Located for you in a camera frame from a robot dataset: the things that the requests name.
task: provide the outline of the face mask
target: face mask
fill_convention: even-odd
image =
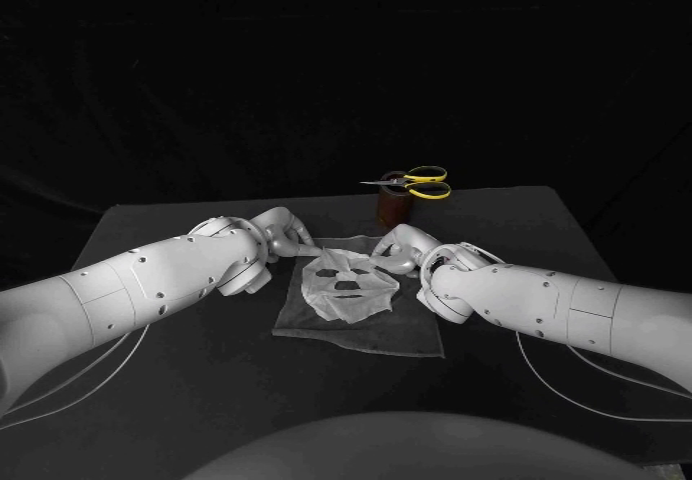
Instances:
[[[368,255],[325,248],[303,269],[303,297],[327,321],[339,318],[356,323],[382,310],[392,310],[400,282],[368,259]]]

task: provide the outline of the brown cup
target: brown cup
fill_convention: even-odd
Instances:
[[[407,172],[388,172],[382,180],[401,178]],[[378,221],[391,230],[400,223],[408,222],[414,195],[400,186],[382,185],[378,198]]]

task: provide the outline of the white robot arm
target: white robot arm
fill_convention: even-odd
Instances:
[[[33,382],[98,345],[169,317],[216,288],[255,293],[278,256],[319,256],[284,207],[211,218],[188,235],[0,292],[0,417]]]
[[[493,264],[479,250],[402,224],[371,261],[398,274],[421,267],[418,300],[446,320],[464,323],[476,311],[499,327],[634,363],[692,391],[692,294]]]

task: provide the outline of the black background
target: black background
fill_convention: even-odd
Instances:
[[[0,287],[71,268],[115,204],[437,164],[554,187],[620,281],[689,291],[689,7],[322,5],[3,4]]]

